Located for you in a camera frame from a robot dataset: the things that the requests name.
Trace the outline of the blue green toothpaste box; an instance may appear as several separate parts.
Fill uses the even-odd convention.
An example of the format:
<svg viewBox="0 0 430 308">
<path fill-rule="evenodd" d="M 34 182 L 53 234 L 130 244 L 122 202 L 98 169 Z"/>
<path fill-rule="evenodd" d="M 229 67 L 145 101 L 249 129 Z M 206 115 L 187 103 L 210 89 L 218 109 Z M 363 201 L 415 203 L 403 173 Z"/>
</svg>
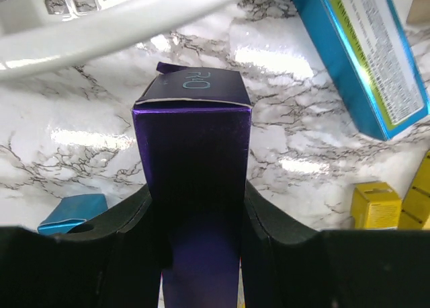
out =
<svg viewBox="0 0 430 308">
<path fill-rule="evenodd" d="M 393 0 L 292 0 L 359 132 L 388 141 L 429 115 Z"/>
</svg>

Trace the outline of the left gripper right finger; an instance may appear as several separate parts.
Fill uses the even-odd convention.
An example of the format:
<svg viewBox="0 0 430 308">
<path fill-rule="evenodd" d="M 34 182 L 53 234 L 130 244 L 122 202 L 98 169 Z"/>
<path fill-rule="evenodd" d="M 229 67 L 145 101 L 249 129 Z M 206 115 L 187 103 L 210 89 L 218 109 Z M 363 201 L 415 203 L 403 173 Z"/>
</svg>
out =
<svg viewBox="0 0 430 308">
<path fill-rule="evenodd" d="M 248 307 L 428 307 L 429 233 L 316 231 L 246 185 Z"/>
</svg>

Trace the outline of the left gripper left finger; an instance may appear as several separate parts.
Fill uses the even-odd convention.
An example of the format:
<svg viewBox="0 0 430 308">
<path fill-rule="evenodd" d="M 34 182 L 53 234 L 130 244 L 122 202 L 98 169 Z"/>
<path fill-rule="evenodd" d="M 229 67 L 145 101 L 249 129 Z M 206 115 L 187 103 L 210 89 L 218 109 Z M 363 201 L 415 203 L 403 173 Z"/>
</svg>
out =
<svg viewBox="0 0 430 308">
<path fill-rule="evenodd" d="M 1 229 L 2 307 L 156 307 L 161 269 L 147 186 L 66 234 Z"/>
</svg>

